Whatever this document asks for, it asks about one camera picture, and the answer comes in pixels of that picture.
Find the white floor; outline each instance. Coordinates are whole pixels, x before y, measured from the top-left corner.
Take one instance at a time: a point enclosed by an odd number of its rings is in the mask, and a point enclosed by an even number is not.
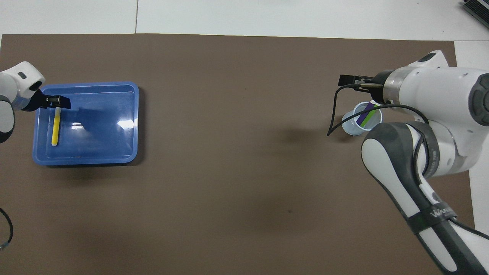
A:
[[[489,29],[461,0],[0,0],[2,34],[185,33],[456,41],[460,67],[489,70]],[[470,170],[489,233],[489,140]]]

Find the brown mat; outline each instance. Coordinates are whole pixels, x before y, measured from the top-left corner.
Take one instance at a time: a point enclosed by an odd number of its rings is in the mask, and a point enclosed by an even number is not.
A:
[[[1,70],[27,60],[47,84],[137,83],[141,129],[131,165],[42,167],[34,114],[16,113],[0,146],[15,226],[0,274],[438,274],[364,169],[364,135],[326,137],[340,74],[435,49],[455,65],[437,41],[4,35]],[[365,99],[345,90],[338,116]],[[468,173],[430,182],[473,226]]]

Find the blue plastic tray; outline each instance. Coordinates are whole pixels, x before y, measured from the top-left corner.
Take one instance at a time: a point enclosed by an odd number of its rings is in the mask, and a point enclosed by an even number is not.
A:
[[[139,89],[133,82],[58,84],[48,95],[71,99],[61,110],[58,145],[51,145],[54,109],[38,109],[32,158],[40,165],[127,163],[137,154]]]

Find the plastic cup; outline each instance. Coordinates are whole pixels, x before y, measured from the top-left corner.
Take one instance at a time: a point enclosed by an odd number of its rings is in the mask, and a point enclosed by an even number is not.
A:
[[[367,104],[368,102],[365,101],[365,102],[360,102],[358,103],[355,108],[353,110],[351,110],[350,112],[346,113],[342,120],[353,115],[353,114],[356,114],[358,112],[361,112],[363,110],[365,110],[365,107],[367,107]],[[360,117],[360,115],[357,115],[355,116],[354,118],[346,121],[345,123],[343,123],[341,126],[343,127],[343,130],[345,130],[345,132],[349,135],[352,135],[352,136],[358,136],[358,135],[361,135],[363,132],[368,132],[370,131],[372,128],[375,127],[375,125],[379,124],[382,122],[382,112],[380,110],[374,110],[374,113],[372,114],[372,116],[370,117],[370,120],[367,121],[367,123],[365,124],[364,127],[361,127],[357,122],[356,120]]]

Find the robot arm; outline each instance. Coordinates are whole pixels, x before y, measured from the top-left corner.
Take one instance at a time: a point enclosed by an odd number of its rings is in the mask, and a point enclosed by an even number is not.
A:
[[[44,81],[43,75],[26,61],[0,72],[0,143],[6,141],[14,130],[14,110],[71,108],[69,98],[44,95],[39,89]]]
[[[374,127],[362,144],[363,163],[444,274],[489,274],[489,236],[459,223],[426,181],[466,171],[479,159],[489,132],[489,72],[448,67],[442,52],[433,51],[375,77],[340,77],[340,86],[351,83],[377,84],[356,90],[427,117],[429,124]]]

